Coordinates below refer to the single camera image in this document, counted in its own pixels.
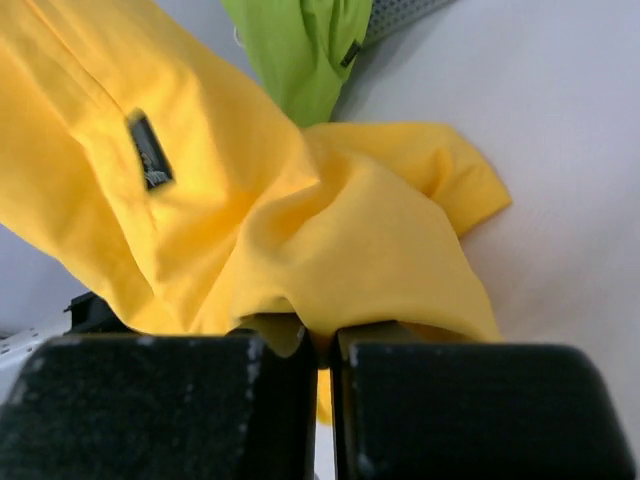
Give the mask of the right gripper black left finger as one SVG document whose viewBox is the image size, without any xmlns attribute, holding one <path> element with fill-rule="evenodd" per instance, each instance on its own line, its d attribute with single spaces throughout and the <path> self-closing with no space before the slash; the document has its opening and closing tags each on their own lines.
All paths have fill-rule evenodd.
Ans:
<svg viewBox="0 0 640 480">
<path fill-rule="evenodd" d="M 316 367 L 275 336 L 64 336 L 1 410 L 5 479 L 310 479 Z"/>
</svg>

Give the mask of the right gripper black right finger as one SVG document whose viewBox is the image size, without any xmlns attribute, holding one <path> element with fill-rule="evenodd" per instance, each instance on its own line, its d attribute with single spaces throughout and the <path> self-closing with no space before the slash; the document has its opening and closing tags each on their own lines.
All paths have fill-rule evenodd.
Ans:
<svg viewBox="0 0 640 480">
<path fill-rule="evenodd" d="M 340 479 L 631 479 L 603 377 L 554 344 L 431 343 L 396 322 L 331 351 Z"/>
</svg>

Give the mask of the yellow shorts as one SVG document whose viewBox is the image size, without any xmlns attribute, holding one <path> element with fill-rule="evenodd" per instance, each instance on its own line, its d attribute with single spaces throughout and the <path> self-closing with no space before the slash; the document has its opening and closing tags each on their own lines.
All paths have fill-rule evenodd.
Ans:
<svg viewBox="0 0 640 480">
<path fill-rule="evenodd" d="M 151 1 L 1 5 L 1 222 L 134 330 L 496 341 L 459 239 L 509 203 L 449 126 L 297 127 Z"/>
</svg>

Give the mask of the lime green shorts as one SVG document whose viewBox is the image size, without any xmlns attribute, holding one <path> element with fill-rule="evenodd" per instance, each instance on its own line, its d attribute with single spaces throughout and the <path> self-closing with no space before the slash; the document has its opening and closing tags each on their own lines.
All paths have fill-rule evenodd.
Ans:
<svg viewBox="0 0 640 480">
<path fill-rule="evenodd" d="M 371 1 L 222 3 L 264 90 L 298 126 L 330 120 L 364 45 Z"/>
</svg>

